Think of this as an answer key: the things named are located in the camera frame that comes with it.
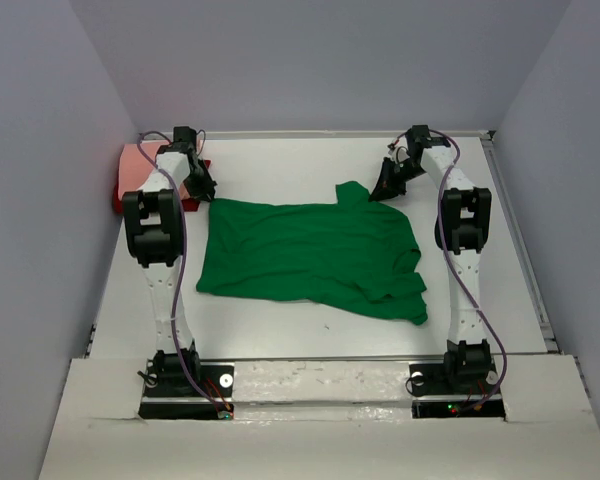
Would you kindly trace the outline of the green t-shirt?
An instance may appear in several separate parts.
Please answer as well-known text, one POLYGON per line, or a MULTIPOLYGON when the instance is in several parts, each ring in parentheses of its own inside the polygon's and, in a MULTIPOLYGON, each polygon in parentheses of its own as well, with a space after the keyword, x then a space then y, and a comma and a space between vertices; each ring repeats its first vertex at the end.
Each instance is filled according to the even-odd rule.
POLYGON ((333 203, 215 200, 197 291, 424 324, 422 252, 408 216, 354 181, 335 193, 333 203))

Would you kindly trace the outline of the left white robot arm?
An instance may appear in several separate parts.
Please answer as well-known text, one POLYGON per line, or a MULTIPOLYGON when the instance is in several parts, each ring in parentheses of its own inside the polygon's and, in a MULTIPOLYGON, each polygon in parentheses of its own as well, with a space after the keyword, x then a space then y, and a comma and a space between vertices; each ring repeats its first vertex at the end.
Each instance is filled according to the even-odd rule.
POLYGON ((142 146, 145 137, 138 137, 136 148, 151 171, 121 200, 128 251, 147 282, 156 329, 156 353, 141 377, 150 388, 169 386, 178 394, 195 392, 212 401, 201 388, 199 354, 181 293, 188 239, 180 189, 195 201, 211 202, 216 182, 200 158, 196 130, 175 127, 154 156, 142 146))

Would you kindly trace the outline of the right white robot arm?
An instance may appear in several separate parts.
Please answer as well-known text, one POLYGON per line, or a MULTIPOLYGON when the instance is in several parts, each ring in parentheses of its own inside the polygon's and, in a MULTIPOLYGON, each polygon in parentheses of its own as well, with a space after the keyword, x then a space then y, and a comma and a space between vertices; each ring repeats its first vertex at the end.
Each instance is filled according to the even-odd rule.
POLYGON ((371 202, 406 193, 407 183, 428 175, 438 190, 434 239, 449 273, 450 327, 440 363, 412 372, 416 396, 427 387, 463 392, 492 370, 491 348, 479 306, 480 255, 489 236, 492 194, 457 167, 458 145, 427 125, 414 125, 388 145, 371 202))

